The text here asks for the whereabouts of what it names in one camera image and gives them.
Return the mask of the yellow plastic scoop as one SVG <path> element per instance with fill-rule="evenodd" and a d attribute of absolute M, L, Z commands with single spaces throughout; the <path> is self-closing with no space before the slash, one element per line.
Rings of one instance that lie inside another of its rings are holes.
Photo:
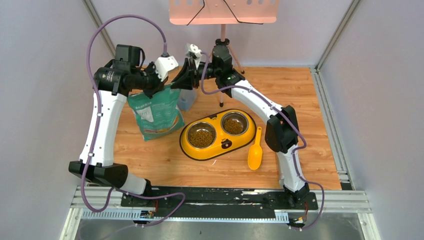
<path fill-rule="evenodd" d="M 257 170 L 262 163 L 263 149 L 261 147 L 262 127 L 258 126 L 254 144 L 249 148 L 247 164 L 251 170 Z"/>

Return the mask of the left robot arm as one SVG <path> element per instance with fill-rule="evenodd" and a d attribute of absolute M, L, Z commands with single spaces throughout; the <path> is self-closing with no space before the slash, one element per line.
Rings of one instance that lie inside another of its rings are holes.
<path fill-rule="evenodd" d="M 89 182 L 134 193 L 140 206 L 149 206 L 153 193 L 149 180 L 129 173 L 127 165 L 114 162 L 114 143 L 123 107 L 133 89 L 143 90 L 149 98 L 164 88 L 168 72 L 178 66 L 175 58 L 163 54 L 142 69 L 144 51 L 119 44 L 115 57 L 93 75 L 97 92 L 85 146 L 79 160 L 71 161 L 68 171 Z"/>

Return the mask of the green pet food bag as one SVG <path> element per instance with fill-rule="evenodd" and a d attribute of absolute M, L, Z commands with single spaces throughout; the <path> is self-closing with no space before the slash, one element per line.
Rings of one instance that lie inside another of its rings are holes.
<path fill-rule="evenodd" d="M 185 125 L 178 107 L 180 93 L 180 89 L 172 89 L 168 84 L 152 98 L 148 98 L 143 92 L 128 96 L 128 105 L 144 141 L 174 133 Z"/>

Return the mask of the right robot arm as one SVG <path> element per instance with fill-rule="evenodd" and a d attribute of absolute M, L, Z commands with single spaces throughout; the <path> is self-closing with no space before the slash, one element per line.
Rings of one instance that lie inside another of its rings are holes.
<path fill-rule="evenodd" d="M 279 166 L 279 185 L 283 188 L 286 204 L 298 209 L 310 192 L 309 184 L 301 171 L 298 151 L 300 134 L 295 109 L 271 101 L 233 67 L 233 59 L 226 45 L 216 45 L 212 57 L 202 61 L 202 50 L 188 43 L 186 58 L 180 72 L 172 81 L 172 88 L 192 90 L 204 87 L 204 80 L 214 79 L 217 91 L 247 106 L 265 123 L 264 140 L 276 153 Z"/>

